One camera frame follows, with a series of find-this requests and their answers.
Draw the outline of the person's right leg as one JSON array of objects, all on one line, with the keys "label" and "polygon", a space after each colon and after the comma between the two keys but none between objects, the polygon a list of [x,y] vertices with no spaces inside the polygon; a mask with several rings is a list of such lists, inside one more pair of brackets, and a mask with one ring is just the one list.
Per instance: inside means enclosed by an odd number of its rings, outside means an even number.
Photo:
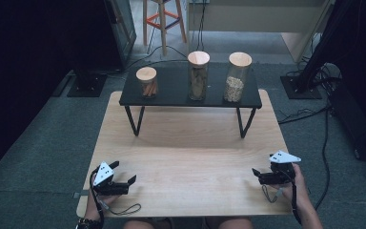
[{"label": "person's right leg", "polygon": [[223,218],[217,229],[254,229],[254,226],[247,218]]}]

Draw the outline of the person's left hand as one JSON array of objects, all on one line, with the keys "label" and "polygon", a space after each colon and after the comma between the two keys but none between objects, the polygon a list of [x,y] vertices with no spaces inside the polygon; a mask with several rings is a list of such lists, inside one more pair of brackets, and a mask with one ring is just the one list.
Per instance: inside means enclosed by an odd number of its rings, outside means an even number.
[{"label": "person's left hand", "polygon": [[[107,205],[112,204],[118,199],[118,196],[99,196],[99,200],[102,200]],[[100,215],[98,213],[98,210],[96,208],[95,201],[93,199],[93,194],[89,193],[88,200],[87,200],[87,206],[86,206],[86,212],[84,214],[84,219],[89,220],[100,220]]]}]

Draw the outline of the black stand with square base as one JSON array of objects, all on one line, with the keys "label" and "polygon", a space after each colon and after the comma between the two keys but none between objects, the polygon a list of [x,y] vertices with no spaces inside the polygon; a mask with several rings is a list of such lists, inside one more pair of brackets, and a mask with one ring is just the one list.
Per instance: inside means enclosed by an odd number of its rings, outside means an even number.
[{"label": "black stand with square base", "polygon": [[320,42],[317,44],[306,67],[298,76],[281,76],[280,80],[290,99],[320,99],[320,93],[316,89],[318,83],[314,82],[315,76],[320,69],[328,62],[328,51],[330,42],[334,40],[347,12],[351,9],[356,0],[337,0],[335,9],[332,11]]}]

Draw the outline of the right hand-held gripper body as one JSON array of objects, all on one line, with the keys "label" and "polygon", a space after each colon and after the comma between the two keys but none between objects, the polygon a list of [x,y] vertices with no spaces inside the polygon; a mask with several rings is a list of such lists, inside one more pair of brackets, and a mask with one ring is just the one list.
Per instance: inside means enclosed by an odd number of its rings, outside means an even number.
[{"label": "right hand-held gripper body", "polygon": [[277,151],[270,155],[271,162],[270,173],[257,173],[260,184],[285,184],[295,179],[295,170],[293,164],[300,162],[301,158],[293,156],[283,151]]}]

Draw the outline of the black square stand base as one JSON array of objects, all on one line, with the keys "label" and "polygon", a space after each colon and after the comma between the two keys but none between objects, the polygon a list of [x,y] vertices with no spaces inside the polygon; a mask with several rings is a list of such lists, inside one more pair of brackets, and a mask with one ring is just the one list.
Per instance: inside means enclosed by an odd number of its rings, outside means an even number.
[{"label": "black square stand base", "polygon": [[78,75],[67,94],[67,97],[99,97],[107,76],[102,73]]}]

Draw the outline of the small glass jar of cinnamon sticks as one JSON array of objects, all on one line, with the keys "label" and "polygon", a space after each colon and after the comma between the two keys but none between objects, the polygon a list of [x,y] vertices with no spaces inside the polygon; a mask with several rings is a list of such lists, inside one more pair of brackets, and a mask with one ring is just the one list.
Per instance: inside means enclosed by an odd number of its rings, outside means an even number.
[{"label": "small glass jar of cinnamon sticks", "polygon": [[139,69],[135,76],[141,87],[141,94],[145,98],[155,97],[157,94],[157,71],[152,67],[143,67]]}]

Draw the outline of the person's right hand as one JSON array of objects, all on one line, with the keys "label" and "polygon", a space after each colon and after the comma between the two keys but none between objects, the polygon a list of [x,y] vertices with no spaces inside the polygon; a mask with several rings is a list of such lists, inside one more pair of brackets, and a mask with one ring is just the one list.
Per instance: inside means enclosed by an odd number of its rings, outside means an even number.
[{"label": "person's right hand", "polygon": [[[310,205],[308,189],[300,167],[293,163],[293,168],[295,171],[296,205],[297,210],[301,211]],[[293,198],[293,186],[291,183],[278,184],[275,186],[275,189],[281,189],[286,199],[291,200]]]}]

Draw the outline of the person's left leg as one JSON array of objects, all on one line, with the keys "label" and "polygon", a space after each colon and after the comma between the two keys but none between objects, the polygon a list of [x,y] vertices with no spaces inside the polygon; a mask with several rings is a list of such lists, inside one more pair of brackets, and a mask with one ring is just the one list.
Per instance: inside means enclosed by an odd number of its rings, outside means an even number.
[{"label": "person's left leg", "polygon": [[148,220],[133,219],[128,220],[123,229],[155,229],[155,225]]}]

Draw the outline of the wooden stool with orange bars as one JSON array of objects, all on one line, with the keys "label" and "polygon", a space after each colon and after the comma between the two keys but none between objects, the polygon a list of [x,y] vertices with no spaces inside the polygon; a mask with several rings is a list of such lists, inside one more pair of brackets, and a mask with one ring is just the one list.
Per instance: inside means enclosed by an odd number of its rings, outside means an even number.
[{"label": "wooden stool with orange bars", "polygon": [[[148,15],[149,1],[154,2],[157,5],[157,12],[152,15]],[[174,1],[176,12],[171,12],[166,9],[166,4]],[[167,54],[167,31],[175,26],[180,28],[180,34],[182,42],[187,42],[187,35],[185,25],[183,21],[183,12],[180,0],[142,0],[142,15],[143,15],[143,44],[148,45],[148,26],[160,31],[161,35],[161,48],[164,55]]]}]

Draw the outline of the beige cabinet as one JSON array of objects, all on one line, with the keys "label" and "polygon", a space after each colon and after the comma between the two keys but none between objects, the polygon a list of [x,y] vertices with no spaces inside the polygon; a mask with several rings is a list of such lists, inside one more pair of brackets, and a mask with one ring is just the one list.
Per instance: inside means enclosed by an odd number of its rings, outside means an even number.
[{"label": "beige cabinet", "polygon": [[299,62],[335,0],[187,0],[188,31],[280,32]]}]

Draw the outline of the black equipment case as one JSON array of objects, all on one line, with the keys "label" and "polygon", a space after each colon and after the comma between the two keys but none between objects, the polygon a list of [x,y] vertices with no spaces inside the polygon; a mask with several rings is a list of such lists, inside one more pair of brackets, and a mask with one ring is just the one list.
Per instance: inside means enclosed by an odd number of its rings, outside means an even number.
[{"label": "black equipment case", "polygon": [[352,94],[343,85],[338,85],[329,95],[335,115],[342,123],[350,138],[354,155],[366,161],[366,116],[360,109]]}]

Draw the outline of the black low shelf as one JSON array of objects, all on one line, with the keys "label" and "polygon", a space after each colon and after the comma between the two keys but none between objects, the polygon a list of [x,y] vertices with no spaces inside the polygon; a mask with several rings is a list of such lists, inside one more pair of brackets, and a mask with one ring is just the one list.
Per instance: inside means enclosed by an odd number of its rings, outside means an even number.
[{"label": "black low shelf", "polygon": [[157,85],[160,92],[154,98],[144,98],[136,78],[136,69],[130,71],[125,82],[119,104],[125,107],[132,132],[139,136],[145,108],[160,107],[216,107],[236,108],[240,136],[244,138],[252,124],[254,114],[262,108],[256,80],[248,77],[239,102],[227,102],[223,99],[227,70],[211,66],[206,97],[202,101],[189,99],[189,79],[187,67],[164,67],[157,69]]}]

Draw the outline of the person's leg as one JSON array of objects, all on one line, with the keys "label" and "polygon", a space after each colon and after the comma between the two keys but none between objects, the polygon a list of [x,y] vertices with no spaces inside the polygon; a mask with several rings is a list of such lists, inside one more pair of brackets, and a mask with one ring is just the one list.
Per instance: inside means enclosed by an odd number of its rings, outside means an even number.
[{"label": "person's leg", "polygon": [[155,225],[148,220],[133,219],[128,220],[123,229],[155,229]]},{"label": "person's leg", "polygon": [[254,226],[247,218],[223,218],[217,229],[254,229]]}]

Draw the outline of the dark glass cabinet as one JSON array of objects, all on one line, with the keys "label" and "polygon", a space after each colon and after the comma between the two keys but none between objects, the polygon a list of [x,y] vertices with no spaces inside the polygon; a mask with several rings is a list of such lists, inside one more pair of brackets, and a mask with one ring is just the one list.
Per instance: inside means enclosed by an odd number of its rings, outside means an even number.
[{"label": "dark glass cabinet", "polygon": [[125,70],[136,40],[130,0],[104,0],[104,4],[116,43],[117,68]]}]

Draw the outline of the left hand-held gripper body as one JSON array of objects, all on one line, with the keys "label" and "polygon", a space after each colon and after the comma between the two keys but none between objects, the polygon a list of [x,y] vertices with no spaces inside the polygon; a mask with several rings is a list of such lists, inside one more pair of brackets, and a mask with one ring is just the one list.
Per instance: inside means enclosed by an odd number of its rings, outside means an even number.
[{"label": "left hand-held gripper body", "polygon": [[114,169],[112,169],[106,161],[102,161],[98,167],[96,167],[91,176],[94,177],[91,180],[91,188],[94,192],[100,196],[118,196],[126,195],[129,192],[130,185],[127,182],[114,182],[113,175]]}]

